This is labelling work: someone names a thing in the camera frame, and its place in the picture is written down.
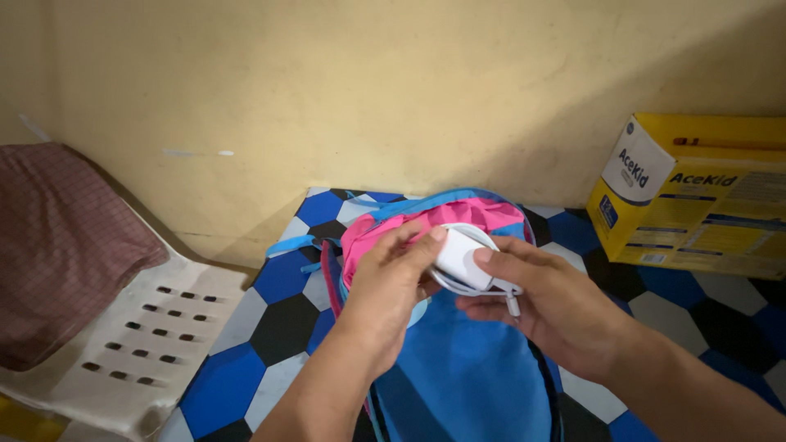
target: logo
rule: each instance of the logo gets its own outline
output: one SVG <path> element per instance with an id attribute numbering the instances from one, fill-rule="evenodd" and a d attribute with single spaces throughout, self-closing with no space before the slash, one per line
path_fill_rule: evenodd
<path id="1" fill-rule="evenodd" d="M 703 184 L 705 186 L 731 186 L 734 184 L 738 177 L 733 176 L 726 178 L 726 175 L 683 175 L 682 173 L 676 174 L 669 182 L 681 182 L 683 184 Z"/>
<path id="2" fill-rule="evenodd" d="M 644 175 L 644 168 L 639 166 L 637 162 L 628 157 L 628 149 L 623 149 L 619 153 L 619 158 L 622 159 L 623 164 L 627 171 L 623 170 L 623 178 L 628 182 L 628 186 L 633 187 L 634 182 L 637 182 L 639 187 L 644 189 L 649 180 L 649 175 Z"/>

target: hand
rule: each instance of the hand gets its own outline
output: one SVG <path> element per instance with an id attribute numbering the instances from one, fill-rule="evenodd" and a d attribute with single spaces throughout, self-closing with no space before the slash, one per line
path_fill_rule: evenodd
<path id="1" fill-rule="evenodd" d="M 442 250 L 447 231 L 434 227 L 404 249 L 421 230 L 416 220 L 405 223 L 380 237 L 363 255 L 336 323 L 347 335 L 361 338 L 365 350 L 373 353 L 374 378 L 389 370 L 399 356 L 415 304 L 439 289 L 423 273 Z"/>
<path id="2" fill-rule="evenodd" d="M 459 297 L 456 306 L 471 319 L 515 326 L 566 370 L 603 383 L 620 352 L 633 343 L 638 322 L 562 257 L 516 238 L 492 238 L 501 251 L 478 249 L 475 262 L 523 289 L 516 297 L 519 321 L 502 296 Z"/>

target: plaid fabric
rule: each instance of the plaid fabric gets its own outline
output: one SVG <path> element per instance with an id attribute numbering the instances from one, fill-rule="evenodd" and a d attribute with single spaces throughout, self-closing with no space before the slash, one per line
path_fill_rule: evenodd
<path id="1" fill-rule="evenodd" d="M 168 260 L 156 235 L 76 153 L 0 146 L 0 365 L 29 370 Z"/>

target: forearm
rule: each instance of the forearm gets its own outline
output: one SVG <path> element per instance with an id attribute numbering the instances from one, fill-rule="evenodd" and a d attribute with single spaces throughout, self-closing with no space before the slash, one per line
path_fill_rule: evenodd
<path id="1" fill-rule="evenodd" d="M 663 440 L 779 440 L 786 418 L 660 333 L 637 326 L 604 382 Z"/>
<path id="2" fill-rule="evenodd" d="M 373 381 L 373 354 L 363 336 L 339 321 L 252 438 L 351 440 Z"/>

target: left hand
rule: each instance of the left hand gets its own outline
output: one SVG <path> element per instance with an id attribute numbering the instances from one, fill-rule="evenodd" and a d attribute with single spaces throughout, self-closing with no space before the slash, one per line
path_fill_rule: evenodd
<path id="1" fill-rule="evenodd" d="M 363 255 L 336 322 L 336 328 L 372 352 L 374 378 L 388 371 L 399 356 L 415 304 L 439 289 L 423 274 L 442 250 L 447 231 L 434 227 L 404 249 L 421 230 L 416 220 L 405 223 Z"/>

